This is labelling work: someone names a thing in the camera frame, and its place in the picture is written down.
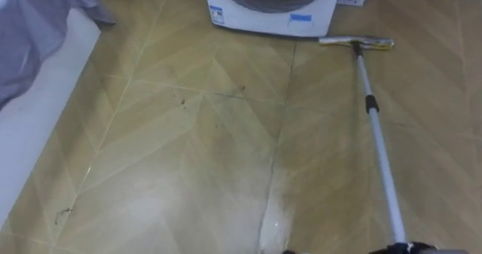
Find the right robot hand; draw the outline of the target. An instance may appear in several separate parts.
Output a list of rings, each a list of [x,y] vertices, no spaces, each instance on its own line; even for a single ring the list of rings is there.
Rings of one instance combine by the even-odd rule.
[[[422,243],[422,242],[408,242],[408,243],[394,243],[382,249],[374,250],[370,254],[420,254],[424,250],[436,250],[437,247]]]

